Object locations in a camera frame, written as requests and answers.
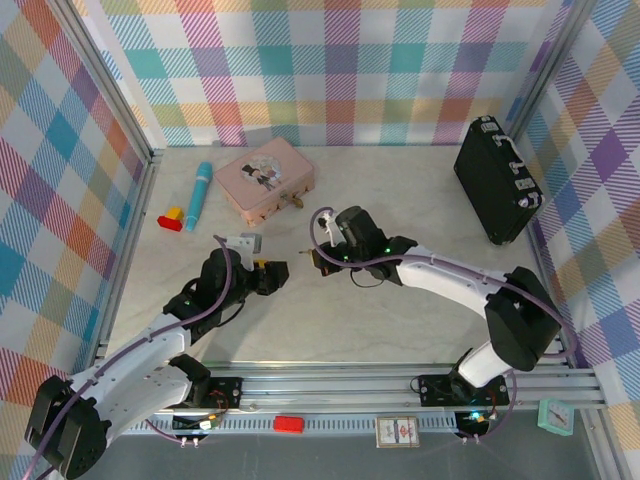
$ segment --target teal pen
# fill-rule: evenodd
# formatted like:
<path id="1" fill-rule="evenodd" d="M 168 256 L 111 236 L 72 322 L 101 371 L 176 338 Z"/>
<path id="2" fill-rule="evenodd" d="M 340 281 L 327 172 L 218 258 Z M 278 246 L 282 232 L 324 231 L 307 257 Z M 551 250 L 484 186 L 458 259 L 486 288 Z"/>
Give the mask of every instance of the teal pen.
<path id="1" fill-rule="evenodd" d="M 189 210 L 187 211 L 185 228 L 188 232 L 192 232 L 196 223 L 198 223 L 212 178 L 213 166 L 209 162 L 202 162 L 196 171 L 196 184 L 193 187 L 191 202 L 189 202 Z"/>

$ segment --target teal clock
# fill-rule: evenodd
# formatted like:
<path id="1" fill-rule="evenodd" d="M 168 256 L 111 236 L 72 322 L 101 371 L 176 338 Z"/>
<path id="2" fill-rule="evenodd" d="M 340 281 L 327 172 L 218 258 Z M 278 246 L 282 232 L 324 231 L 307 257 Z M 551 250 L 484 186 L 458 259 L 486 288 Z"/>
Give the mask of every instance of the teal clock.
<path id="1" fill-rule="evenodd" d="M 538 426 L 558 435 L 573 435 L 574 408 L 560 400 L 546 398 L 540 401 Z"/>

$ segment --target wire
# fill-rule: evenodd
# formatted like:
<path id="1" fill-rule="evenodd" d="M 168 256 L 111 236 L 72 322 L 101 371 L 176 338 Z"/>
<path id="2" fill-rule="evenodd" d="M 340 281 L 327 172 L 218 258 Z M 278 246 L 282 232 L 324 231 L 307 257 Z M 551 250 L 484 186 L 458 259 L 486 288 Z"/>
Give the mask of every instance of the wire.
<path id="1" fill-rule="evenodd" d="M 534 295 L 531 295 L 529 292 L 516 287 L 515 285 L 511 285 L 510 283 L 507 283 L 503 280 L 499 280 L 497 278 L 493 278 L 493 277 L 489 277 L 489 276 L 485 276 L 481 273 L 478 273 L 475 270 L 472 270 L 470 268 L 466 268 L 463 267 L 461 265 L 457 265 L 455 263 L 449 262 L 447 260 L 444 260 L 442 258 L 438 258 L 436 255 L 389 255 L 387 257 L 382 257 L 382 258 L 376 258 L 373 260 L 368 260 L 366 262 L 342 262 L 340 260 L 336 260 L 335 258 L 330 257 L 329 255 L 327 255 L 322 248 L 320 248 L 320 245 L 318 244 L 318 241 L 316 240 L 316 236 L 314 233 L 314 225 L 316 223 L 316 219 L 318 218 L 318 216 L 323 213 L 323 212 L 330 212 L 330 214 L 333 214 L 333 209 L 331 207 L 322 207 L 318 210 L 315 211 L 315 213 L 311 216 L 311 221 L 309 222 L 309 235 L 311 237 L 311 243 L 313 244 L 313 248 L 316 250 L 316 252 L 318 252 L 318 255 L 320 255 L 322 258 L 324 258 L 326 261 L 333 263 L 334 265 L 337 265 L 339 267 L 343 267 L 343 268 L 366 268 L 366 267 L 370 267 L 371 265 L 376 265 L 378 263 L 383 263 L 383 262 L 388 262 L 391 260 L 412 260 L 412 261 L 417 261 L 417 262 L 429 262 L 431 265 L 435 265 L 438 266 L 446 271 L 448 271 L 449 273 L 455 273 L 458 275 L 462 275 L 466 278 L 470 278 L 472 280 L 480 280 L 483 283 L 488 283 L 491 285 L 495 285 L 501 288 L 506 288 L 507 290 L 511 290 L 514 293 L 517 293 L 518 295 L 520 295 L 521 297 L 523 297 L 525 300 L 528 300 L 529 302 L 533 303 L 535 306 L 537 306 L 538 308 L 540 308 L 541 310 L 543 310 L 545 313 L 547 313 L 549 316 L 551 316 L 556 322 L 558 322 L 558 324 L 565 330 L 565 333 L 567 334 L 567 337 L 569 338 L 569 347 L 564 351 L 564 352 L 560 352 L 560 353 L 545 353 L 544 355 L 542 355 L 545 358 L 566 358 L 566 357 L 570 357 L 571 355 L 573 355 L 576 352 L 576 349 L 578 348 L 578 339 L 576 337 L 576 334 L 573 332 L 573 330 L 571 329 L 571 326 L 569 325 L 569 323 L 562 318 L 562 316 L 550 305 L 547 305 L 545 302 L 543 302 L 542 300 L 540 300 L 539 298 L 537 298 Z"/>
<path id="2" fill-rule="evenodd" d="M 236 318 L 243 308 L 244 308 L 244 301 L 240 302 L 240 307 L 238 307 L 238 309 L 233 313 L 233 315 L 227 318 L 224 322 L 218 324 L 216 328 L 224 327 L 227 323 L 229 323 L 231 320 Z"/>
<path id="3" fill-rule="evenodd" d="M 360 287 L 360 288 L 376 288 L 379 287 L 380 285 L 382 285 L 384 283 L 384 280 L 380 280 L 380 283 L 376 283 L 375 285 L 360 285 L 358 282 L 356 282 L 355 278 L 353 278 L 353 272 L 355 271 L 355 269 L 351 269 L 349 270 L 349 277 L 351 277 L 351 281 L 353 282 L 353 284 L 356 287 Z"/>
<path id="4" fill-rule="evenodd" d="M 56 415 L 56 417 L 53 419 L 53 422 L 51 422 L 51 425 L 47 429 L 47 432 L 42 437 L 42 440 L 40 441 L 40 445 L 38 445 L 38 449 L 36 450 L 35 455 L 31 459 L 31 462 L 29 463 L 29 466 L 27 467 L 27 470 L 23 475 L 22 480 L 29 480 L 29 478 L 31 477 L 31 474 L 36 468 L 38 460 L 40 460 L 40 458 L 44 454 L 45 449 L 47 448 L 47 445 L 51 441 L 51 437 L 53 436 L 54 432 L 62 422 L 62 419 L 65 417 L 67 413 L 69 413 L 69 411 L 71 410 L 71 407 L 73 407 L 73 405 L 75 405 L 76 402 L 80 400 L 82 395 L 84 395 L 87 392 L 87 390 L 89 390 L 89 388 L 97 384 L 99 382 L 99 379 L 102 376 L 104 376 L 104 373 L 107 370 L 109 370 L 116 362 L 121 360 L 122 357 L 128 355 L 136 348 L 140 347 L 141 345 L 144 345 L 147 342 L 153 341 L 154 338 L 156 338 L 159 335 L 162 335 L 163 333 L 168 332 L 169 330 L 173 330 L 174 328 L 178 328 L 178 327 L 185 327 L 199 320 L 202 320 L 203 318 L 206 318 L 207 316 L 211 315 L 211 313 L 213 313 L 222 304 L 222 302 L 227 296 L 227 293 L 229 293 L 229 289 L 231 288 L 231 274 L 232 274 L 231 257 L 229 255 L 229 249 L 225 245 L 224 240 L 222 240 L 222 238 L 218 237 L 217 235 L 214 235 L 213 238 L 215 238 L 216 241 L 220 244 L 220 247 L 222 248 L 222 253 L 224 255 L 224 259 L 226 262 L 226 266 L 227 266 L 224 287 L 222 288 L 222 293 L 220 294 L 216 302 L 209 309 L 205 310 L 202 313 L 199 313 L 198 315 L 195 315 L 191 318 L 187 318 L 186 320 L 181 320 L 179 322 L 175 322 L 165 327 L 159 328 L 158 330 L 151 332 L 148 337 L 139 338 L 138 340 L 128 345 L 127 347 L 123 348 L 122 350 L 114 354 L 111 358 L 106 360 L 105 363 L 102 366 L 100 366 L 100 368 L 98 368 L 93 378 L 87 380 L 76 391 L 76 393 L 69 399 L 69 401 L 60 409 L 60 412 L 58 412 L 58 415 Z"/>

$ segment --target pink box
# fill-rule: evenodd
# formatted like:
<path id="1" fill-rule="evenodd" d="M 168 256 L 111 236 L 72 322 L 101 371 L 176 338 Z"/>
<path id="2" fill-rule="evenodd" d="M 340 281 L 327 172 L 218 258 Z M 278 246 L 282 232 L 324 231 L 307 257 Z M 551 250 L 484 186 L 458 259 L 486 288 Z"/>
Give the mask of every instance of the pink box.
<path id="1" fill-rule="evenodd" d="M 222 167 L 215 177 L 250 227 L 315 186 L 311 162 L 281 137 Z"/>

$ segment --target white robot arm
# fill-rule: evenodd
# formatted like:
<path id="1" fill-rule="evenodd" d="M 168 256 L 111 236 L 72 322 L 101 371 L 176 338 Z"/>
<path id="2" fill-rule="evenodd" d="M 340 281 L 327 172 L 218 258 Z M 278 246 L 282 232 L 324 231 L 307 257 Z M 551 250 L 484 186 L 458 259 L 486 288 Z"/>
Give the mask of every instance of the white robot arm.
<path id="1" fill-rule="evenodd" d="M 211 252 L 200 276 L 118 351 L 67 380 L 54 375 L 42 383 L 25 439 L 65 478 L 83 475 L 122 432 L 162 408 L 216 408 L 219 398 L 212 394 L 221 384 L 232 392 L 224 394 L 227 407 L 237 407 L 241 379 L 212 379 L 184 351 L 221 325 L 226 308 L 242 308 L 254 292 L 270 295 L 288 279 L 286 262 L 253 262 L 246 242 L 227 238 L 229 265 L 222 249 Z"/>
<path id="2" fill-rule="evenodd" d="M 491 340 L 467 352 L 450 374 L 451 390 L 463 401 L 511 369 L 532 370 L 560 330 L 556 319 L 540 308 L 555 311 L 530 270 L 486 271 L 436 255 L 414 240 L 387 238 L 357 206 L 338 215 L 324 211 L 318 223 L 330 241 L 322 245 L 315 241 L 313 223 L 312 259 L 323 276 L 363 268 L 379 280 L 437 293 L 486 320 Z"/>
<path id="3" fill-rule="evenodd" d="M 407 250 L 407 255 L 419 255 L 434 258 L 435 254 L 422 247 L 412 247 Z M 475 270 L 482 277 L 491 276 L 507 279 L 503 272 L 486 272 L 483 269 L 465 265 L 455 260 L 449 262 Z M 481 280 L 469 279 L 444 268 L 428 260 L 404 260 L 397 267 L 398 277 L 403 285 L 416 287 L 437 293 L 445 298 L 453 300 L 473 310 L 482 318 L 485 318 L 487 297 L 494 295 L 500 289 L 495 285 L 483 283 Z M 458 373 L 475 388 L 484 387 L 490 380 L 511 370 L 513 367 L 505 363 L 494 351 L 491 341 L 473 350 L 458 365 Z"/>

